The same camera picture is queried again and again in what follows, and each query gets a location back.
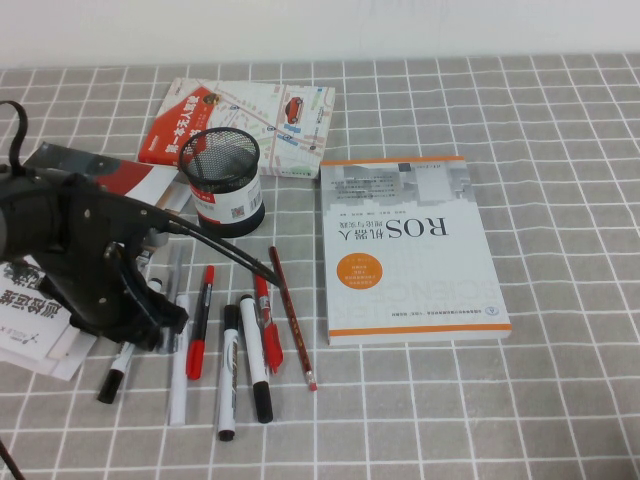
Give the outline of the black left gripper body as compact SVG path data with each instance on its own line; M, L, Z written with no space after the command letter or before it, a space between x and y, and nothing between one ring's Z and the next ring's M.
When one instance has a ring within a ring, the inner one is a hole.
M114 242L42 254L42 268L71 308L73 324L94 334L146 334L147 288L135 260Z

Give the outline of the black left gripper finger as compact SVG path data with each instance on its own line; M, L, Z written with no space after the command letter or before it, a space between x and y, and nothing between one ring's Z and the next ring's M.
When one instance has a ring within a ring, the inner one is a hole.
M145 351L152 351L160 340L159 328L133 328L119 331L122 341L129 342Z
M174 333L181 333L188 322L189 315L185 308L172 303L163 294L149 288L148 300L154 320L162 328L170 328Z

